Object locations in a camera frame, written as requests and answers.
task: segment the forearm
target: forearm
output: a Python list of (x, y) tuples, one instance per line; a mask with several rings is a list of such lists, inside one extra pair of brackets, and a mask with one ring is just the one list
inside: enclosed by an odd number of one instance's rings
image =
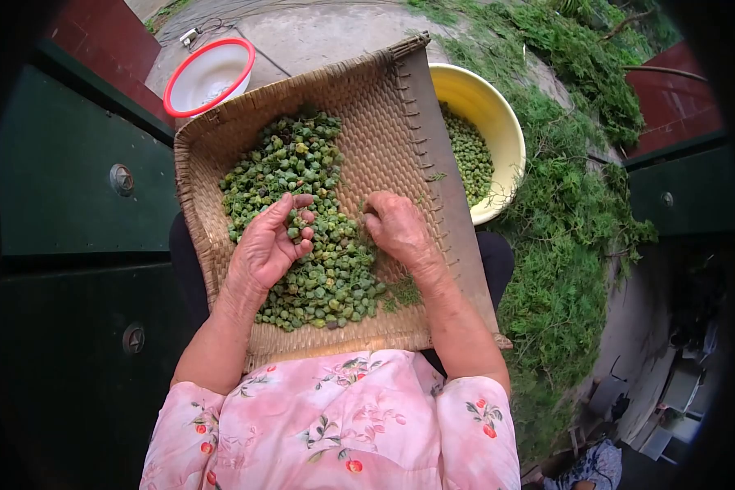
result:
[(240, 282), (238, 278), (223, 282), (210, 318), (180, 357), (171, 386), (190, 381), (229, 394), (240, 383), (253, 321), (266, 298), (266, 292), (241, 287)]
[(509, 395), (510, 378), (500, 349), (437, 252), (414, 272), (414, 279), (425, 300), (432, 345), (449, 378), (487, 376)]

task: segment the metal rivet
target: metal rivet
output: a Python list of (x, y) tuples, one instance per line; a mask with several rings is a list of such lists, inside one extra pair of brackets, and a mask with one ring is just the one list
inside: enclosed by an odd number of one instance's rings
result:
[(133, 194), (133, 176), (125, 165), (115, 163), (109, 171), (109, 182), (115, 192), (123, 197)]
[(672, 208), (673, 207), (673, 195), (670, 194), (669, 192), (665, 192), (664, 194), (661, 195), (661, 202), (664, 203), (664, 206), (668, 208)]
[(126, 354), (138, 354), (144, 347), (144, 328), (139, 323), (131, 323), (123, 333), (123, 350)]

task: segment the power plug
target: power plug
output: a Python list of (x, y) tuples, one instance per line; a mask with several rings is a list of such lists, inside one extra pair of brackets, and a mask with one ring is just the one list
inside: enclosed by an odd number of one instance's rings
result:
[(187, 48), (190, 46), (190, 43), (193, 42), (193, 40), (196, 38), (197, 35), (199, 35), (200, 32), (198, 29), (193, 28), (190, 31), (187, 31), (183, 36), (179, 39), (179, 41)]

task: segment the yellow bowl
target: yellow bowl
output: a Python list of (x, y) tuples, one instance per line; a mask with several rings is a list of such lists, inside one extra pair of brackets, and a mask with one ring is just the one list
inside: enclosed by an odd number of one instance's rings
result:
[(482, 133), (493, 160), (490, 196), (471, 208), (474, 225), (492, 220), (514, 198), (525, 173), (525, 140), (506, 99), (484, 78), (451, 64), (431, 63), (436, 97)]

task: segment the red-rimmed white bowl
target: red-rimmed white bowl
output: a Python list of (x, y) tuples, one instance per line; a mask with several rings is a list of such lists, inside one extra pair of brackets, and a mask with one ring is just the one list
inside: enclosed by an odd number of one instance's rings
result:
[(225, 38), (197, 49), (169, 78), (164, 109), (189, 118), (245, 93), (256, 50), (247, 39)]

